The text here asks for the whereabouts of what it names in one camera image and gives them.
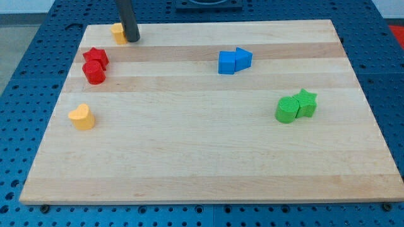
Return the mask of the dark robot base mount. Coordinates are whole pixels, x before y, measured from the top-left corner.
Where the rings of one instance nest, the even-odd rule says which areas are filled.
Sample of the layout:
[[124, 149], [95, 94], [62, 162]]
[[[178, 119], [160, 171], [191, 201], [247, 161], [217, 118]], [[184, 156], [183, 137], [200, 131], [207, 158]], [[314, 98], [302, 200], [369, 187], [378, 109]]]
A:
[[177, 11], [194, 9], [242, 9], [242, 0], [175, 0]]

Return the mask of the grey cylindrical robot arm stick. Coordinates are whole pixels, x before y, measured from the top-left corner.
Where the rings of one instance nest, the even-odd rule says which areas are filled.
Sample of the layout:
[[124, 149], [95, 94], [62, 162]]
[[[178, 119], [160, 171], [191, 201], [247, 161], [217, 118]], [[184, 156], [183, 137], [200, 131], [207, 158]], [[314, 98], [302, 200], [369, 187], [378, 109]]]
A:
[[132, 0], [116, 0], [116, 6], [127, 41], [137, 42], [140, 39], [140, 31]]

